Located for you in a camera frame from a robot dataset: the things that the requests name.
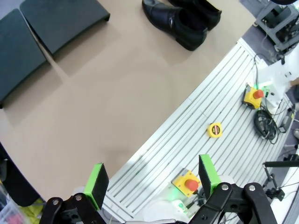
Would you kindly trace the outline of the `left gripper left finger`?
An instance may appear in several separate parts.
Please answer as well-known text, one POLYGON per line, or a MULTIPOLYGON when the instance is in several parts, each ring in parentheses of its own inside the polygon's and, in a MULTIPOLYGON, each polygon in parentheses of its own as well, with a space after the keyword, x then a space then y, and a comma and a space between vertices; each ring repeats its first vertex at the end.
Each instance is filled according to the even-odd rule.
POLYGON ((63 200, 50 198, 43 210, 41 224, 104 224, 99 214, 109 184, 103 163, 94 165, 83 192, 63 200))

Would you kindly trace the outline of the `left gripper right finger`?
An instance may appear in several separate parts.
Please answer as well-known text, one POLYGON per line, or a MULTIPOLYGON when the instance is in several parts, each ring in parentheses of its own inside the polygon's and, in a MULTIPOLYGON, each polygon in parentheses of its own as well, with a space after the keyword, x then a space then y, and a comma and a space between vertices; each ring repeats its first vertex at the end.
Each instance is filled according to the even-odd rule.
POLYGON ((189 223, 220 223, 225 213, 235 213, 244 224, 276 224, 276 218, 262 186, 257 182, 243 188, 222 182, 208 154, 199 155, 199 177, 206 203, 189 223))

